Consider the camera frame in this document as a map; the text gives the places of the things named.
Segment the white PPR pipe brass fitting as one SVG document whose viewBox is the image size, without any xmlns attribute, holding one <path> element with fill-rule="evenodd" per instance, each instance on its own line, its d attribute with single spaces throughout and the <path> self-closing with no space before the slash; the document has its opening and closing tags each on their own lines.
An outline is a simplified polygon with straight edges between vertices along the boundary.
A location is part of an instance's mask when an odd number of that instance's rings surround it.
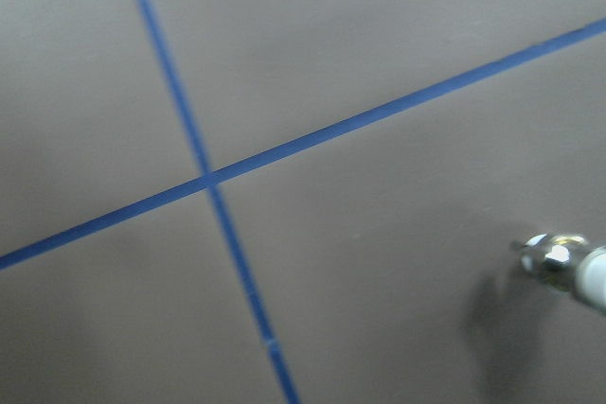
<svg viewBox="0 0 606 404">
<path fill-rule="evenodd" d="M 605 314 L 604 246 L 596 247 L 579 234 L 545 233 L 513 241 L 510 249 L 533 279 Z"/>
</svg>

